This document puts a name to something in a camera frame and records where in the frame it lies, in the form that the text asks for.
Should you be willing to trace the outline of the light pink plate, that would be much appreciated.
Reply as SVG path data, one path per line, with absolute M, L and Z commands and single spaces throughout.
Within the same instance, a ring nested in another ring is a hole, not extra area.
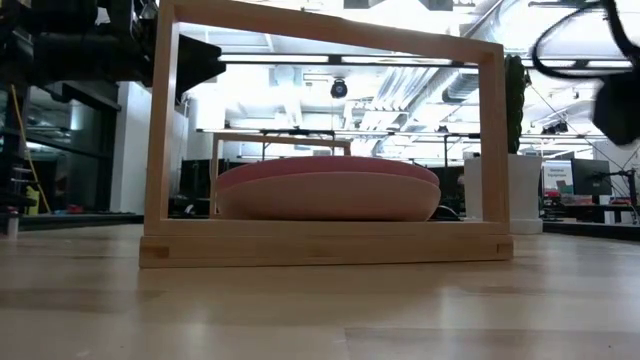
M 295 221 L 425 221 L 438 186 L 409 176 L 365 172 L 282 175 L 243 182 L 217 195 L 227 219 Z

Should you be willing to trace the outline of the green cactus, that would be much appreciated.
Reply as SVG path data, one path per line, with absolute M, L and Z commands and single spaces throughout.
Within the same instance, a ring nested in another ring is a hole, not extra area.
M 516 154 L 522 134 L 523 106 L 525 91 L 530 85 L 530 77 L 520 56 L 507 55 L 504 61 L 507 145 L 510 154 Z

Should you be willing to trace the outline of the black background monitor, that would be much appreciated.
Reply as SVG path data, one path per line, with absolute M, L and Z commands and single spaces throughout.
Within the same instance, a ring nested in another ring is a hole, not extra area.
M 610 167 L 604 160 L 572 159 L 571 172 L 575 195 L 605 196 L 612 194 Z

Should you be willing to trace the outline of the white hexagonal plant pot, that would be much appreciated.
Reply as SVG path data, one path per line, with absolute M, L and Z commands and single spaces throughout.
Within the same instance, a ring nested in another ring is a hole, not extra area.
M 539 215 L 539 185 L 542 158 L 539 156 L 508 155 L 510 232 L 535 235 L 543 231 Z M 465 212 L 468 219 L 482 218 L 481 160 L 464 162 Z

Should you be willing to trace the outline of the deep pink plate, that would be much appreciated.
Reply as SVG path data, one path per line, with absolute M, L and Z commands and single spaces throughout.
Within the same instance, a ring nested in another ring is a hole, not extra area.
M 325 172 L 400 175 L 427 181 L 436 186 L 440 185 L 440 180 L 434 172 L 418 165 L 372 157 L 308 156 L 267 160 L 233 168 L 218 176 L 216 189 L 223 190 L 262 178 Z

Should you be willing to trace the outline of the small white container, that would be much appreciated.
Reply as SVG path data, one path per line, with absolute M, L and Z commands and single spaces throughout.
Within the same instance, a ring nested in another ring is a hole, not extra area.
M 16 210 L 11 210 L 6 214 L 5 235 L 8 239 L 15 241 L 19 231 L 19 221 L 21 215 Z

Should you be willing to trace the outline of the wooden slatted shelf rack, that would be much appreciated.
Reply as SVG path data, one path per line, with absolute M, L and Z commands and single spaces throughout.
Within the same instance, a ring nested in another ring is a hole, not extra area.
M 475 222 L 179 220 L 168 215 L 179 26 L 194 23 L 426 58 L 479 70 L 483 217 Z M 143 268 L 393 264 L 507 260 L 507 121 L 501 44 L 354 22 L 234 0 L 161 0 L 144 210 Z

